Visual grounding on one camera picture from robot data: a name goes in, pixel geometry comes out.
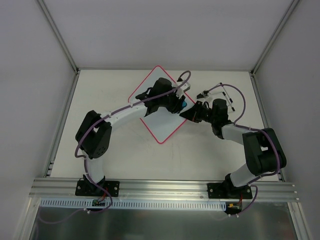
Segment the pink framed whiteboard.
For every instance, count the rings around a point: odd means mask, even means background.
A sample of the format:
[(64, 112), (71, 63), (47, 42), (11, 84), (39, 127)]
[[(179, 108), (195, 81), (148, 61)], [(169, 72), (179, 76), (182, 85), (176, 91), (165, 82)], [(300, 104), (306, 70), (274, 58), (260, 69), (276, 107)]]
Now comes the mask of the pink framed whiteboard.
[[(159, 78), (169, 80), (173, 87), (177, 87), (180, 84), (160, 65), (157, 65), (131, 93), (128, 97), (128, 102), (136, 102), (136, 96), (145, 92), (147, 88), (153, 87), (154, 83)], [(179, 116), (179, 114), (170, 113), (164, 107), (160, 107), (158, 111), (143, 117), (140, 120), (159, 144), (163, 144), (187, 121), (185, 118)]]

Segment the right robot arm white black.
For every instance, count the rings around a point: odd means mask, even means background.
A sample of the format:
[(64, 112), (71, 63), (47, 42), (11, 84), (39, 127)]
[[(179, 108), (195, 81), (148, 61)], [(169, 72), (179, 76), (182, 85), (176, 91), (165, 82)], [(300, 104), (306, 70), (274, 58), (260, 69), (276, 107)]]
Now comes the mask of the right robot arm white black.
[(244, 148), (245, 164), (225, 176), (222, 183), (208, 183), (210, 199), (251, 199), (249, 184), (264, 176), (276, 175), (287, 165), (281, 144), (272, 128), (254, 129), (240, 126), (229, 119), (227, 102), (215, 99), (212, 106), (197, 101), (180, 117), (194, 123), (205, 121), (213, 134), (222, 140), (238, 143)]

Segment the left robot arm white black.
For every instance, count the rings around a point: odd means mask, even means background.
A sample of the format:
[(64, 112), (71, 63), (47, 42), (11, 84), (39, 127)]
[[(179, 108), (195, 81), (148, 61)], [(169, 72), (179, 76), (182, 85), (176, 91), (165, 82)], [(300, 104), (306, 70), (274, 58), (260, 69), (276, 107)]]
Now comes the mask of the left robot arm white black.
[(82, 178), (77, 181), (75, 195), (100, 197), (117, 196), (112, 188), (116, 181), (107, 181), (102, 170), (102, 156), (107, 152), (112, 132), (118, 127), (137, 118), (147, 117), (165, 108), (171, 114), (179, 114), (186, 106), (185, 91), (189, 89), (187, 80), (178, 79), (178, 85), (163, 77), (155, 81), (152, 87), (138, 94), (135, 101), (105, 114), (89, 111), (76, 135), (77, 147), (74, 156), (84, 160)]

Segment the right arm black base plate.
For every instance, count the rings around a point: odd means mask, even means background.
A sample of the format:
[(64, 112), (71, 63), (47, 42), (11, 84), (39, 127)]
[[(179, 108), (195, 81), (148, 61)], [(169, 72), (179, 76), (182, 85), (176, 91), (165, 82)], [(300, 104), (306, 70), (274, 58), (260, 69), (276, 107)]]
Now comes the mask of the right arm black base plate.
[(222, 183), (208, 183), (207, 193), (209, 199), (245, 199), (253, 198), (251, 188), (247, 185), (241, 187), (228, 186)]

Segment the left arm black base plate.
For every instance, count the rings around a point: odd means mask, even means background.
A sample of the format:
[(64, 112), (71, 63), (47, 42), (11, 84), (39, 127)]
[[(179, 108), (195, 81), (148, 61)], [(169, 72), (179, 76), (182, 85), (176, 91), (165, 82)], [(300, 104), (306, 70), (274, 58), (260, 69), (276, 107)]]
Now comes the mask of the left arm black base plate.
[[(120, 182), (119, 181), (109, 181), (102, 179), (97, 183), (100, 187), (104, 188), (112, 197), (119, 196)], [(100, 188), (93, 185), (86, 178), (81, 178), (77, 181), (75, 188), (75, 195), (81, 197), (102, 197), (105, 192)]]

